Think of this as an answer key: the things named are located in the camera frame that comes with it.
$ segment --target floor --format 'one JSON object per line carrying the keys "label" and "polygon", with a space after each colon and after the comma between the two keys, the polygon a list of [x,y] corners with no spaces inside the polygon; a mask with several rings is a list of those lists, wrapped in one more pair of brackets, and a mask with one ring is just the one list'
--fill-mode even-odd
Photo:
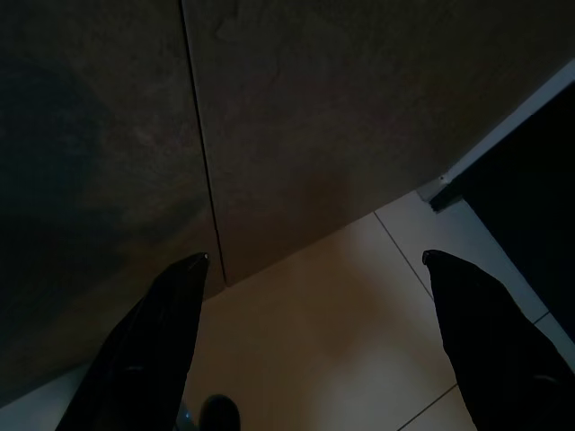
{"label": "floor", "polygon": [[473,210],[435,215],[412,192],[204,304],[192,415],[224,393],[250,431],[474,430],[420,260],[431,248],[503,282],[575,369],[575,346]]}

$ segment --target wall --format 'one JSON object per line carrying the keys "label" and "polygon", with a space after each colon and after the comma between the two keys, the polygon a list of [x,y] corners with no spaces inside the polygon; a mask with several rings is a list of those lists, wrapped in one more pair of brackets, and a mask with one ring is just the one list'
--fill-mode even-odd
{"label": "wall", "polygon": [[227,280],[436,178],[575,53],[575,4],[184,0]]}
{"label": "wall", "polygon": [[169,263],[223,286],[177,2],[0,13],[0,404],[89,360]]}

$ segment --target black boot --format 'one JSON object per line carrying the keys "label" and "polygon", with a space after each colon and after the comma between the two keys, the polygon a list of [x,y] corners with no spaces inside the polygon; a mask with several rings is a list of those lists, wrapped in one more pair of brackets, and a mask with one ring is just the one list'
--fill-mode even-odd
{"label": "black boot", "polygon": [[212,395],[199,413],[199,431],[240,431],[240,411],[225,395]]}

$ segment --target beige floor tile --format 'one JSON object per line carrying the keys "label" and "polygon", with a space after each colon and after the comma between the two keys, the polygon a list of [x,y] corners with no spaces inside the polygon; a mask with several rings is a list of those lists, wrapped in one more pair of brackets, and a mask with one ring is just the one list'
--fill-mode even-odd
{"label": "beige floor tile", "polygon": [[197,416],[230,395],[250,431],[395,430],[454,383],[433,303],[369,215],[207,301],[184,400]]}
{"label": "beige floor tile", "polygon": [[416,417],[402,431],[476,431],[459,388]]}
{"label": "beige floor tile", "polygon": [[421,262],[421,254],[428,249],[438,249],[468,260],[496,277],[530,321],[536,321],[547,312],[535,291],[466,202],[457,202],[435,214],[413,191],[376,213],[429,291],[429,272]]}

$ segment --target tile grout line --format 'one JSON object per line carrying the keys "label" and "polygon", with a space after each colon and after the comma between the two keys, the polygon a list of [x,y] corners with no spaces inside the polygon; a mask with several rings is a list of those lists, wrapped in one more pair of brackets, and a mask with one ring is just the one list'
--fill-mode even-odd
{"label": "tile grout line", "polygon": [[443,397],[445,397],[446,395],[448,395],[455,387],[457,387],[457,383],[454,384],[452,387],[450,387],[447,391],[443,392],[441,395],[439,395],[439,397],[433,401],[432,403],[430,403],[425,409],[423,409],[422,411],[420,411],[417,415],[415,415],[413,418],[411,418],[410,420],[408,420],[407,422],[405,422],[401,427],[397,428],[397,431],[402,431],[402,429],[405,429],[405,427],[407,427],[411,422],[413,422],[415,419],[417,419],[419,416],[421,416],[423,413],[425,413],[426,411],[428,411],[433,405],[435,405],[439,400],[441,400]]}
{"label": "tile grout line", "polygon": [[395,241],[395,238],[390,234],[390,232],[387,230],[387,228],[385,227],[384,222],[381,221],[381,218],[379,218],[379,215],[377,215],[377,212],[374,211],[374,216],[376,216],[377,221],[382,225],[382,227],[384,228],[385,232],[387,233],[387,235],[391,238],[392,242],[395,245],[395,248],[402,254],[403,259],[407,262],[407,264],[409,265],[409,267],[411,268],[411,271],[413,272],[413,274],[415,274],[415,277],[417,277],[417,279],[420,281],[421,285],[423,286],[423,288],[425,289],[425,292],[429,295],[429,297],[431,298],[431,301],[435,302],[435,300],[433,299],[433,295],[429,292],[428,288],[425,287],[425,284],[423,283],[423,281],[421,281],[420,275],[417,273],[417,271],[415,270],[415,268],[413,267],[413,265],[411,264],[411,262],[409,262],[409,260],[407,259],[407,256],[405,256],[405,254],[403,254],[403,250],[400,248],[399,244]]}

